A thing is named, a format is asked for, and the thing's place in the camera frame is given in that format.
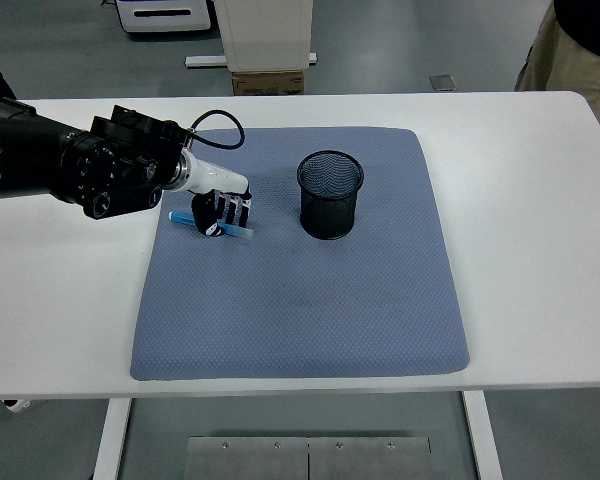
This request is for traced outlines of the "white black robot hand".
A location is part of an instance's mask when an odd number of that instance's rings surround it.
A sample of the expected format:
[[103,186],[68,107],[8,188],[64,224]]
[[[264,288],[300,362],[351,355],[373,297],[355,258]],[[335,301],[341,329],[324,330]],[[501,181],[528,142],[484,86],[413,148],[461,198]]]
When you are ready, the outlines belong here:
[[198,231],[208,237],[225,233],[218,220],[224,214],[226,201],[230,205],[225,222],[234,223],[237,206],[240,205],[238,226],[245,228],[252,202],[248,180],[224,167],[199,160],[188,150],[182,151],[181,159],[185,168],[181,189],[193,194],[191,211]]

